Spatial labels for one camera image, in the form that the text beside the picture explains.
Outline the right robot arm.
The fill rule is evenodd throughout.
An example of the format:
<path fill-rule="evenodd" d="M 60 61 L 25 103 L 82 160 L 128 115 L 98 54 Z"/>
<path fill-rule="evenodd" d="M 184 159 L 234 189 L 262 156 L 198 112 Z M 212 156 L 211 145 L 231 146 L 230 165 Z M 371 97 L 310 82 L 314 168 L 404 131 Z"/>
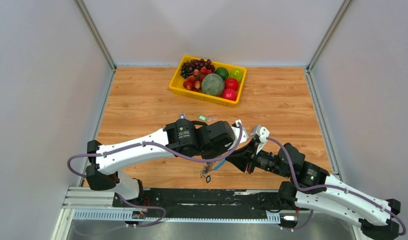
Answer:
<path fill-rule="evenodd" d="M 252 140 L 227 157 L 240 171 L 251 174 L 255 168 L 288 178 L 279 187 L 277 202 L 284 209 L 300 208 L 322 212 L 359 227 L 374 240 L 394 240 L 399 236 L 401 203 L 382 200 L 346 185 L 327 170 L 305 160 L 290 143 L 277 154 L 257 150 Z"/>

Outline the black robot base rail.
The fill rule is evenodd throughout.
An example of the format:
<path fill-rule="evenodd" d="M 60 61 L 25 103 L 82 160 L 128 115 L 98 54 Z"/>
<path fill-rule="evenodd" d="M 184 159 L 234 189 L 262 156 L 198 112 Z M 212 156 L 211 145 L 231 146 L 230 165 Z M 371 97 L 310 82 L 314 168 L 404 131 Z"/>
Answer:
<path fill-rule="evenodd" d="M 116 186 L 112 191 L 112 206 L 133 208 L 139 219 L 157 217 L 179 218 L 262 218 L 266 213 L 278 213 L 281 226 L 295 226 L 300 210 L 280 199 L 276 189 L 210 189 L 210 188 L 143 188 L 138 179 L 128 181 L 133 186 Z"/>

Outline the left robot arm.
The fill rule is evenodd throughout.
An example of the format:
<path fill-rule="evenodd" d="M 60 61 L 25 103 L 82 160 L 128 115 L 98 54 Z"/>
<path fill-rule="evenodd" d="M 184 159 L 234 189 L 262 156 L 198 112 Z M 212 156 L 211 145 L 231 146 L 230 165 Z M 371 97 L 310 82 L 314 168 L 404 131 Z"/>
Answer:
<path fill-rule="evenodd" d="M 240 120 L 234 124 L 217 121 L 207 124 L 180 118 L 151 134 L 133 140 L 104 145 L 97 140 L 87 144 L 90 165 L 86 180 L 91 190 L 115 192 L 132 207 L 144 203 L 142 182 L 123 169 L 154 159 L 181 157 L 199 163 L 222 160 L 249 136 Z"/>

